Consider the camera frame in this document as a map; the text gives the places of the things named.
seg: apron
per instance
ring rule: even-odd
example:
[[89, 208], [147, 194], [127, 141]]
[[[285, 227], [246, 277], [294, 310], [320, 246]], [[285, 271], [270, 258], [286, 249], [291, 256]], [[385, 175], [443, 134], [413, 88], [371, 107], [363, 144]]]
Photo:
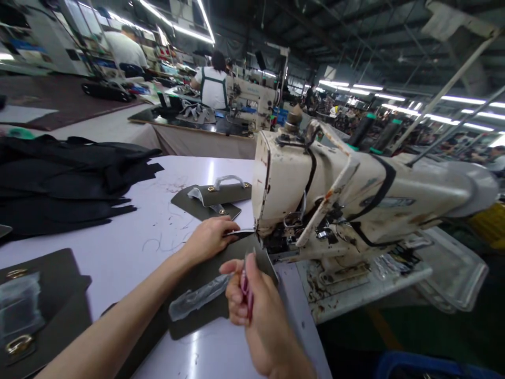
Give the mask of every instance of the apron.
[[218, 111], [229, 111], [230, 108], [228, 107], [228, 96], [226, 96], [226, 77], [222, 81], [220, 81], [218, 79], [214, 79], [214, 78], [205, 76], [205, 67], [201, 68], [201, 91], [200, 91], [200, 99], [201, 99], [202, 105], [205, 105], [206, 107], [209, 107], [207, 104], [204, 104], [204, 101], [203, 101], [204, 83], [205, 83], [205, 81], [221, 83], [223, 85], [223, 94], [225, 96], [226, 107], [224, 109], [218, 109]]

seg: clear plastic film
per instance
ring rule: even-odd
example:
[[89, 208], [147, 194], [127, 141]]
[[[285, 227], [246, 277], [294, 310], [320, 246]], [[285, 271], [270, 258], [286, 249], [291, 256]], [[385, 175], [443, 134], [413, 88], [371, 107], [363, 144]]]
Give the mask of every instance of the clear plastic film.
[[172, 321], [182, 320], [191, 312], [200, 309], [217, 298], [225, 291], [231, 276], [232, 274], [219, 275], [203, 287], [195, 291], [188, 290], [172, 301], [168, 307], [168, 314]]

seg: left hand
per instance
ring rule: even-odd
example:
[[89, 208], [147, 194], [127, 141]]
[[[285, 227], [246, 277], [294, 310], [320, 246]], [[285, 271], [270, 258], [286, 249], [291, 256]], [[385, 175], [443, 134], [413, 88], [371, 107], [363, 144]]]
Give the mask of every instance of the left hand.
[[203, 221], [195, 229], [181, 251], [198, 264], [224, 250], [236, 236], [223, 237], [226, 232], [240, 230], [240, 226], [230, 216], [212, 217]]

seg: white sewing machine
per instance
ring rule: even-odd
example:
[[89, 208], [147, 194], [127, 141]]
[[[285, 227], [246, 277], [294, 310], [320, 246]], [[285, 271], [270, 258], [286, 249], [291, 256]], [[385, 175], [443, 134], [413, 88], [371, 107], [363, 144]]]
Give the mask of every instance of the white sewing machine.
[[226, 93], [232, 104], [243, 99], [249, 103], [248, 107], [256, 109], [254, 113], [242, 112], [242, 106], [237, 105], [237, 111], [231, 112], [231, 116], [249, 123], [252, 130], [270, 130], [270, 117], [274, 107], [279, 105], [280, 91], [231, 76], [226, 78], [226, 85]]
[[[252, 205], [255, 229], [275, 261], [320, 260], [325, 285], [367, 272], [367, 261], [439, 218], [491, 206], [498, 184], [485, 168], [410, 154], [379, 157], [350, 149], [311, 120], [258, 134]], [[314, 142], [323, 131], [334, 144]]]

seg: white shirt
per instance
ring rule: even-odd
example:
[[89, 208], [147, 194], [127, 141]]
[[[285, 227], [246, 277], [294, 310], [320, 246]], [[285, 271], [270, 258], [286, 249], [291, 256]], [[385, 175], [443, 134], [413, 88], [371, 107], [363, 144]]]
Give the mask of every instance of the white shirt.
[[213, 78], [219, 81], [225, 81], [226, 86], [226, 72], [217, 71], [213, 67], [200, 67], [196, 70], [195, 80], [201, 84], [202, 74], [201, 71], [205, 70], [205, 81], [204, 86], [201, 90], [201, 102], [214, 109], [225, 109], [226, 99], [225, 93], [223, 91], [223, 85], [214, 81], [208, 80], [208, 78]]
[[486, 165], [486, 168], [489, 171], [502, 171], [505, 169], [505, 155], [499, 156], [493, 162], [490, 162]]
[[104, 32], [104, 34], [105, 38], [102, 38], [101, 45], [108, 49], [108, 43], [118, 63], [147, 67], [146, 56], [138, 43], [120, 32]]

